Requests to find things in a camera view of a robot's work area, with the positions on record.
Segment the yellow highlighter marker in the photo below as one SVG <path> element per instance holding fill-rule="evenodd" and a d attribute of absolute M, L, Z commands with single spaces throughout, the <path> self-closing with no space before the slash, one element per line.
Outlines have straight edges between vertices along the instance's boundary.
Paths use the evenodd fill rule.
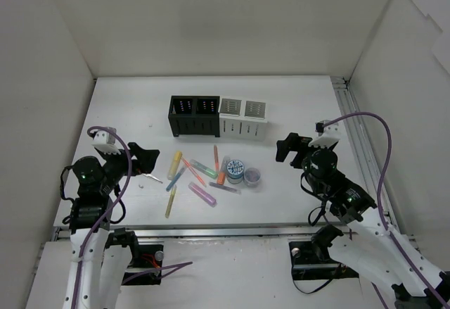
<path fill-rule="evenodd" d="M 178 172 L 181 159 L 182 159 L 182 152 L 181 151 L 176 151 L 175 154 L 174 154 L 174 157 L 172 159 L 172 162 L 170 164 L 169 171 L 167 173 L 167 179 L 168 180 L 173 180 L 174 179 L 176 173 Z"/>

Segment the blue highlighter pen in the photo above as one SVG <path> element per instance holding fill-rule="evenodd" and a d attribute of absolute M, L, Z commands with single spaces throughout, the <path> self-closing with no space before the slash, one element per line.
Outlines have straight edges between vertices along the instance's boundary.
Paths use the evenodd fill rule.
<path fill-rule="evenodd" d="M 176 184 L 176 182 L 179 180 L 179 178 L 183 175 L 183 173 L 186 170 L 186 166 L 184 165 L 179 171 L 178 173 L 175 174 L 175 176 L 173 177 L 172 181 L 167 185 L 166 187 L 166 191 L 170 191 L 174 185 Z"/>

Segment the thin yellow highlighter pen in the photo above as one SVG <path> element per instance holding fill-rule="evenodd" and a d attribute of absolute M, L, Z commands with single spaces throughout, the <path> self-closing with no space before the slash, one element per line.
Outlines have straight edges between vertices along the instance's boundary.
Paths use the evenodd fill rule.
<path fill-rule="evenodd" d="M 174 185 L 171 188 L 171 190 L 170 190 L 169 200 L 168 200 L 168 204 L 167 204 L 166 211 L 165 211 L 165 217 L 167 219 L 170 217 L 170 214 L 171 214 L 171 210 L 172 210 L 172 206 L 173 206 L 173 202 L 174 202 L 174 197 L 176 195 L 176 189 L 177 189 L 177 186 Z"/>

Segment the clear jar purple clips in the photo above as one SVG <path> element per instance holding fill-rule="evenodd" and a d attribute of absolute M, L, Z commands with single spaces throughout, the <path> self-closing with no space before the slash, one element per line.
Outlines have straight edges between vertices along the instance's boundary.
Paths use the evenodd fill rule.
<path fill-rule="evenodd" d="M 247 168 L 243 174 L 243 181 L 248 187 L 255 188 L 261 182 L 261 177 L 257 168 Z"/>

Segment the green highlighter marker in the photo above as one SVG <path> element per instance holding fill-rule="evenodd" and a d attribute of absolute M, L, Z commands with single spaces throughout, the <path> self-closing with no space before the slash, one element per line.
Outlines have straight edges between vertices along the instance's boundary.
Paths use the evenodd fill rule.
<path fill-rule="evenodd" d="M 214 171 L 212 168 L 207 167 L 206 165 L 203 165 L 202 163 L 199 163 L 196 160 L 190 160 L 190 164 L 193 168 L 212 179 L 216 179 L 218 177 L 218 173 L 216 171 Z"/>

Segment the red thin pen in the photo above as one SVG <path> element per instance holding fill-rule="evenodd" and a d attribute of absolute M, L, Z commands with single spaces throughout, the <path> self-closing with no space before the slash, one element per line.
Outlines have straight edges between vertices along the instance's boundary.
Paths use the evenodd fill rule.
<path fill-rule="evenodd" d="M 182 156 L 182 161 L 184 162 L 185 166 L 191 171 L 193 176 L 201 183 L 204 187 L 206 187 L 205 181 L 201 178 L 201 176 L 194 170 L 193 166 Z"/>

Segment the orange thin pen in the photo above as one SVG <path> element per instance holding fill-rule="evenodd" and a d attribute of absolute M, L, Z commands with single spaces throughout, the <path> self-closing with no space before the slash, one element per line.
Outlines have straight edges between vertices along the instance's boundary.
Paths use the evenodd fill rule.
<path fill-rule="evenodd" d="M 217 145 L 213 146 L 213 151 L 214 151 L 214 169 L 215 172 L 219 173 L 219 153 Z"/>

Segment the orange highlighter marker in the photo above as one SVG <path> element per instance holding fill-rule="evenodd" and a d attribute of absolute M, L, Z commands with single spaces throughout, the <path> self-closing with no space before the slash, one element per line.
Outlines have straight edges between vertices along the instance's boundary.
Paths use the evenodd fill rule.
<path fill-rule="evenodd" d="M 221 167 L 219 169 L 218 177 L 217 177 L 217 184 L 224 185 L 225 179 L 227 176 L 227 165 L 230 161 L 229 156 L 224 156 L 221 162 Z"/>

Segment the purple thin pen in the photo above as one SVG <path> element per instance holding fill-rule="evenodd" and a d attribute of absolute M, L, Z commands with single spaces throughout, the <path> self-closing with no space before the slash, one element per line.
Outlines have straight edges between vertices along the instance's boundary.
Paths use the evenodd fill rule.
<path fill-rule="evenodd" d="M 208 184 L 211 187 L 215 188 L 215 189 L 220 189 L 222 191 L 227 191 L 227 192 L 232 193 L 232 194 L 241 195 L 241 190 L 240 189 L 236 189 L 236 188 L 233 188 L 233 187 L 228 187 L 228 186 L 225 186 L 223 184 L 217 184 L 216 182 L 209 182 Z"/>

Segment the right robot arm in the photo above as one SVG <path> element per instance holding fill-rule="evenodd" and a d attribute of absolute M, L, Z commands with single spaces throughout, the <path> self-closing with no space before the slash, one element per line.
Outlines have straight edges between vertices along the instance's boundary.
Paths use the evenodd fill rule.
<path fill-rule="evenodd" d="M 315 259 L 330 258 L 357 272 L 393 299 L 396 308 L 448 308 L 449 273 L 433 265 L 390 224 L 374 199 L 338 170 L 332 147 L 314 148 L 309 137 L 290 133 L 276 143 L 276 161 L 293 151 L 291 166 L 301 169 L 306 192 L 365 241 L 352 241 L 333 225 L 311 240 Z"/>

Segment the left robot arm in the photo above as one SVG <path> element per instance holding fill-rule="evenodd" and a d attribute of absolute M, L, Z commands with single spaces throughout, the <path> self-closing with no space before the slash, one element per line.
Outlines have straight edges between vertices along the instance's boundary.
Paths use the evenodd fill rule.
<path fill-rule="evenodd" d="M 111 193 L 122 193 L 123 177 L 151 173 L 157 149 L 130 142 L 127 150 L 104 153 L 101 164 L 85 156 L 72 165 L 78 197 L 70 212 L 71 262 L 64 308 L 114 308 L 127 267 L 135 265 L 141 249 L 133 231 L 111 230 Z"/>

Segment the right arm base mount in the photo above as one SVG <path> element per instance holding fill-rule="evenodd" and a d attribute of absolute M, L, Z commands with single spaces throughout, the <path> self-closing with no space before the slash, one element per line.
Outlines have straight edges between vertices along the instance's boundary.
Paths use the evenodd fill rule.
<path fill-rule="evenodd" d="M 290 273 L 294 287 L 304 295 L 312 295 L 339 279 L 358 279 L 359 274 L 344 263 L 333 260 L 328 252 L 332 240 L 343 237 L 343 232 L 335 226 L 320 228 L 309 241 L 291 241 Z M 313 290 L 301 289 L 299 282 L 324 280 Z"/>

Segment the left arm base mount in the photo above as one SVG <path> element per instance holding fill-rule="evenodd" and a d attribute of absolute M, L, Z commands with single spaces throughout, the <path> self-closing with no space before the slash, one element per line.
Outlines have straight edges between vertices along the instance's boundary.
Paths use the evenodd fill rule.
<path fill-rule="evenodd" d="M 127 231 L 125 228 L 109 233 L 105 247 L 128 248 L 131 251 L 131 259 L 122 277 L 123 281 L 140 272 L 163 265 L 163 244 L 141 243 L 134 231 Z"/>

